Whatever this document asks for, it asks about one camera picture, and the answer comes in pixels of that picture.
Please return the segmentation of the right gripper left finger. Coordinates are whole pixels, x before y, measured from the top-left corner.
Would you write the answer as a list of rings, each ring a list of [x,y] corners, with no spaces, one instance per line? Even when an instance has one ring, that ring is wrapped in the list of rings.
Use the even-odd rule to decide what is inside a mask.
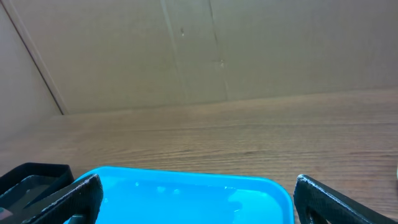
[[[91,174],[27,208],[22,223],[64,223],[73,216],[76,223],[95,223],[102,199],[100,177]]]

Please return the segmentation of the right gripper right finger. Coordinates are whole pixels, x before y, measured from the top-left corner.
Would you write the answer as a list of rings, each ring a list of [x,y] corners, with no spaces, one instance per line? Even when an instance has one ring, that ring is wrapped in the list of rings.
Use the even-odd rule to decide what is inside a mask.
[[[294,205],[300,223],[305,224],[397,224],[304,174],[297,177]]]

